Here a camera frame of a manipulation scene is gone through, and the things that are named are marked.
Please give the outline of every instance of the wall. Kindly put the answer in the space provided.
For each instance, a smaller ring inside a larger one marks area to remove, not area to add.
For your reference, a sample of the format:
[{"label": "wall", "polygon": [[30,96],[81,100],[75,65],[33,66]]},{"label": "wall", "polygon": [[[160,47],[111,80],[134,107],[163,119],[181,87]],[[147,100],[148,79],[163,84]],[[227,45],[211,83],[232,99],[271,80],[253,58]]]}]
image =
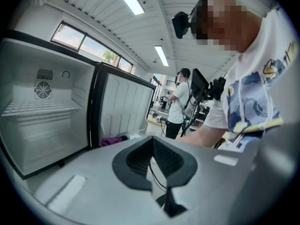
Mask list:
[{"label": "wall", "polygon": [[148,82],[150,81],[150,75],[148,74],[148,71],[146,71],[139,64],[135,63],[135,61],[132,61],[128,54],[122,52],[122,50],[116,45],[107,41],[107,39],[105,39],[100,32],[91,28],[77,18],[50,5],[44,4],[41,7],[29,5],[17,24],[15,30],[50,41],[62,21],[78,28],[83,32],[88,33],[91,37],[95,38],[114,50],[116,53],[123,56],[126,60],[133,63],[134,66],[132,68],[132,74],[145,79]]}]

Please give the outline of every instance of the man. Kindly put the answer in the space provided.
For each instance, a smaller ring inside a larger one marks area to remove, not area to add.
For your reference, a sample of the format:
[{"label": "man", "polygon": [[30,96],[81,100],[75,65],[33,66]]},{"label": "man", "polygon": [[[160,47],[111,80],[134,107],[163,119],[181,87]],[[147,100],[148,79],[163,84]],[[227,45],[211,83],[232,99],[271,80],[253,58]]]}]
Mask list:
[{"label": "man", "polygon": [[166,122],[166,137],[175,139],[183,123],[182,108],[188,102],[188,78],[190,75],[190,70],[188,68],[183,68],[177,76],[177,81],[180,82],[180,84],[169,97],[169,101],[173,101],[173,103],[169,111],[168,120]]},{"label": "man", "polygon": [[234,0],[200,0],[191,32],[197,43],[213,39],[239,55],[204,124],[180,141],[212,147],[230,131],[220,148],[242,152],[248,142],[283,124],[268,91],[298,54],[297,33],[281,7],[260,18]]},{"label": "man", "polygon": [[167,105],[167,102],[169,101],[170,92],[167,92],[166,95],[164,95],[164,101],[163,105],[161,106],[162,109],[165,109],[165,106]]}]

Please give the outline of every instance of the ceiling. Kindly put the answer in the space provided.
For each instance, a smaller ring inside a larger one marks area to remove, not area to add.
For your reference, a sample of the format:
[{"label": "ceiling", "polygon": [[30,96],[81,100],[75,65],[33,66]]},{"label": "ceiling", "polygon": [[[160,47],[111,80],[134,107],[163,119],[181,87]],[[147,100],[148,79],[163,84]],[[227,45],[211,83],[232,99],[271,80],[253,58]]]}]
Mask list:
[{"label": "ceiling", "polygon": [[[216,45],[197,45],[190,32],[177,39],[172,17],[189,13],[198,0],[139,0],[144,14],[134,15],[123,0],[62,0],[100,23],[148,67],[149,72],[175,75],[183,67],[198,68],[207,80],[222,76],[234,63],[235,55]],[[265,16],[273,0],[242,0],[252,12]],[[162,45],[169,67],[161,60],[155,45]]]}]

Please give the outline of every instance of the wire rack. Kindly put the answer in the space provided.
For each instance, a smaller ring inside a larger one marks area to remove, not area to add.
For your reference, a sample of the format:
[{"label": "wire rack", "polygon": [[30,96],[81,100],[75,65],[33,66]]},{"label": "wire rack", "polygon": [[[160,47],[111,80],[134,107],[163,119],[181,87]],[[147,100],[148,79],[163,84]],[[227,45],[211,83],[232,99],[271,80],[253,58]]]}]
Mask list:
[{"label": "wire rack", "polygon": [[34,113],[51,113],[80,109],[81,107],[73,100],[32,100],[32,101],[11,101],[2,117],[27,115]]}]

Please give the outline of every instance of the purple object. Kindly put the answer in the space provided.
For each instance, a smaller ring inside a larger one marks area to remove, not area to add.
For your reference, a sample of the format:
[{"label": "purple object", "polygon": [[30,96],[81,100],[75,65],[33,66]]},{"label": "purple object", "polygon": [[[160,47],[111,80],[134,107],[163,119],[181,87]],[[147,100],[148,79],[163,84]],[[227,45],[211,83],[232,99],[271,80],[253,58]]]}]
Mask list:
[{"label": "purple object", "polygon": [[106,147],[115,143],[124,141],[123,137],[112,137],[112,138],[103,138],[101,140],[101,147]]}]

